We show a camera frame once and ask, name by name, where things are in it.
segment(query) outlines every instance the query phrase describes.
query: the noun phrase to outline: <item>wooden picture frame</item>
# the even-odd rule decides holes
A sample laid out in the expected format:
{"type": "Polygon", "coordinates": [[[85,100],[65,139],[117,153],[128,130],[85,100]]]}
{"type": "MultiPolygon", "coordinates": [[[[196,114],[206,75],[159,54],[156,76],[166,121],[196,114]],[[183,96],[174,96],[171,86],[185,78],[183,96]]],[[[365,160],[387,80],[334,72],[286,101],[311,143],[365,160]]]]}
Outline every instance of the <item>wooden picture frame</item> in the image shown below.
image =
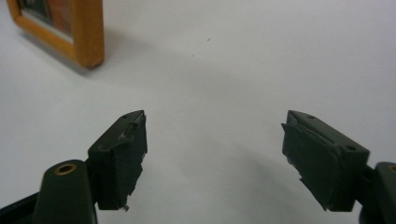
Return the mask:
{"type": "Polygon", "coordinates": [[[79,65],[92,68],[105,59],[105,37],[103,25],[102,0],[7,0],[12,19],[26,32],[49,44],[64,56],[79,65]],[[67,20],[61,20],[53,13],[50,18],[42,18],[39,10],[31,15],[23,1],[29,4],[41,4],[46,10],[56,8],[64,2],[67,20]]]}

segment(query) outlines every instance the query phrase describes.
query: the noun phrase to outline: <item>clip jaw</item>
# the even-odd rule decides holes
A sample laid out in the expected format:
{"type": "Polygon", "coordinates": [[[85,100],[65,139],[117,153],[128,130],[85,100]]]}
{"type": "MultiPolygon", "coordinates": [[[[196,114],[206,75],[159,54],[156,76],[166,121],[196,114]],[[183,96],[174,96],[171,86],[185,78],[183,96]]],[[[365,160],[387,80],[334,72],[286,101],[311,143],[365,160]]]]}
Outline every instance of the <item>clip jaw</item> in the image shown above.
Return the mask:
{"type": "Polygon", "coordinates": [[[146,116],[135,111],[120,117],[88,150],[92,187],[101,210],[126,207],[148,152],[146,116]]]}
{"type": "Polygon", "coordinates": [[[350,212],[370,151],[311,115],[289,111],[283,154],[324,210],[350,212]]]}

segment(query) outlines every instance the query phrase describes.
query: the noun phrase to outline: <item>photo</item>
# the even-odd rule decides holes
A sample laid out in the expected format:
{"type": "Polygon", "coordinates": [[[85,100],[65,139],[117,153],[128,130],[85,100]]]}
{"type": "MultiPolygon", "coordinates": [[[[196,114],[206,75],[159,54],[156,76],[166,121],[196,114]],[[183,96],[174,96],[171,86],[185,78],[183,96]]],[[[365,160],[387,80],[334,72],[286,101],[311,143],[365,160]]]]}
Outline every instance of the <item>photo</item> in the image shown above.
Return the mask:
{"type": "Polygon", "coordinates": [[[19,0],[22,13],[72,36],[70,0],[19,0]]]}

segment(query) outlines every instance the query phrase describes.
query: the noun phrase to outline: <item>white surface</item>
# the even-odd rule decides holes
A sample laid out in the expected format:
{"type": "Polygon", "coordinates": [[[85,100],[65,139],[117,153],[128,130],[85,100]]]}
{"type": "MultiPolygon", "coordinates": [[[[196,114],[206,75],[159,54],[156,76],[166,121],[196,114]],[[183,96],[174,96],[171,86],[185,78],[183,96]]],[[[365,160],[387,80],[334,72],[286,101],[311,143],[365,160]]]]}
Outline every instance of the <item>white surface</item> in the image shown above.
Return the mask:
{"type": "Polygon", "coordinates": [[[396,161],[396,2],[104,2],[106,62],[75,67],[0,2],[0,207],[145,109],[131,210],[99,223],[358,223],[323,212],[281,153],[288,109],[396,161]]]}

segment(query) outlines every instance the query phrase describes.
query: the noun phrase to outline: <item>orange frame edge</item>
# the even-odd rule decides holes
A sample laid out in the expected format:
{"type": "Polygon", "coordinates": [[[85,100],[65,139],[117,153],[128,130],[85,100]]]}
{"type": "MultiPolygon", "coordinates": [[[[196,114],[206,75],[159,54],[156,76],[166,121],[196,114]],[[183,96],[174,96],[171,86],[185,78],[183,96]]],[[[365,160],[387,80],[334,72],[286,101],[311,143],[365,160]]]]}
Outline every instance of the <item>orange frame edge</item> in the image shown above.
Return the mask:
{"type": "Polygon", "coordinates": [[[7,4],[15,23],[70,60],[83,67],[92,68],[105,59],[102,0],[70,0],[73,44],[23,17],[18,0],[7,0],[7,4]]]}

